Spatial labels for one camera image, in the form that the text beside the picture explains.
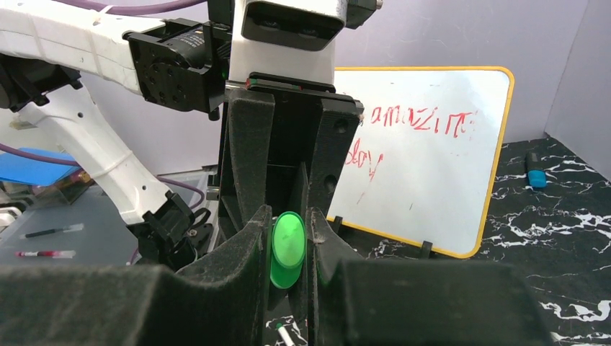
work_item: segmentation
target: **whiteboard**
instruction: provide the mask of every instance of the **whiteboard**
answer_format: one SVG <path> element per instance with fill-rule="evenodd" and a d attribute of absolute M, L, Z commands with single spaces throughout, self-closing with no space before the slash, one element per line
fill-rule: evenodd
<path fill-rule="evenodd" d="M 502 67 L 338 68 L 365 106 L 328 217 L 467 258 L 479 249 L 514 78 Z"/>

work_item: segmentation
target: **cable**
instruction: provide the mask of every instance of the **cable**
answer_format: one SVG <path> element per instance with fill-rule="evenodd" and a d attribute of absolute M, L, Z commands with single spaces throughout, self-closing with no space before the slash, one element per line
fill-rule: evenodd
<path fill-rule="evenodd" d="M 0 151 L 4 151 L 7 152 L 9 154 L 15 155 L 15 156 L 20 156 L 26 159 L 30 159 L 30 160 L 34 160 L 34 161 L 40 161 L 40 162 L 46 162 L 48 164 L 63 164 L 65 166 L 73 166 L 73 167 L 80 167 L 79 163 L 77 163 L 76 161 L 72 161 L 72 160 L 62 160 L 62 159 L 54 159 L 53 157 L 48 157 L 48 156 L 42 156 L 42 155 L 36 155 L 36 154 L 31 154 L 31 153 L 27 153 L 25 151 L 21 151 L 19 149 L 15 149 L 15 148 L 11 148 L 10 146 L 6 146 L 2 143 L 0 143 Z M 190 191 L 193 191 L 195 193 L 197 193 L 200 196 L 200 199 L 197 200 L 197 202 L 195 202 L 195 204 L 190 205 L 189 208 L 193 209 L 196 208 L 198 206 L 200 206 L 205 199 L 205 193 L 188 184 L 185 184 L 183 182 L 177 182 L 176 180 L 172 180 L 172 179 L 168 179 L 168 178 L 164 178 L 164 177 L 156 177 L 157 180 L 159 180 L 160 182 L 164 182 L 166 184 L 170 184 L 170 185 L 174 185 L 177 187 L 182 187 L 183 189 L 187 189 Z"/>
<path fill-rule="evenodd" d="M 56 0 L 62 4 L 67 4 L 74 7 L 80 7 L 82 9 L 93 9 L 94 11 L 102 11 L 108 7 L 106 4 L 100 4 L 99 2 L 89 0 Z M 118 14 L 120 16 L 143 16 L 145 14 L 157 14 L 170 11 L 176 11 L 178 9 L 185 9 L 197 4 L 205 3 L 207 0 L 176 0 L 170 1 L 163 4 L 157 5 L 146 5 L 146 6 L 113 6 L 111 7 L 108 14 Z"/>

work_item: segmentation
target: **green marker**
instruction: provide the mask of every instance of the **green marker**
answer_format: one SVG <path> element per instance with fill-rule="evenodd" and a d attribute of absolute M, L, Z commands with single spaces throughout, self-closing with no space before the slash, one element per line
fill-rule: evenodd
<path fill-rule="evenodd" d="M 293 286 L 306 256 L 306 225 L 299 214 L 287 211 L 278 216 L 272 232 L 272 269 L 269 278 L 274 286 Z"/>

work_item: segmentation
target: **blue cap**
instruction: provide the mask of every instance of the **blue cap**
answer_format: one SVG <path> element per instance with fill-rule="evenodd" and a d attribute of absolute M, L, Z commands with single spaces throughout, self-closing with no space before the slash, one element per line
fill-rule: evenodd
<path fill-rule="evenodd" d="M 528 183 L 530 186 L 542 189 L 548 184 L 548 180 L 545 177 L 544 171 L 529 171 L 528 172 Z"/>

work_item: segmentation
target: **blue object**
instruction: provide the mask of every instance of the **blue object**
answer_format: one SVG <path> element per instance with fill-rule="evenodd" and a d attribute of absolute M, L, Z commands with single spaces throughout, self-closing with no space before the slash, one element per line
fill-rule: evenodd
<path fill-rule="evenodd" d="M 73 160 L 69 154 L 35 148 L 20 148 L 19 150 L 54 159 Z M 78 167 L 63 164 L 48 164 L 30 160 L 13 154 L 0 154 L 0 180 L 4 182 L 49 186 L 78 169 Z"/>
<path fill-rule="evenodd" d="M 548 179 L 545 177 L 544 171 L 529 171 L 528 183 L 530 186 L 542 189 L 548 184 Z"/>

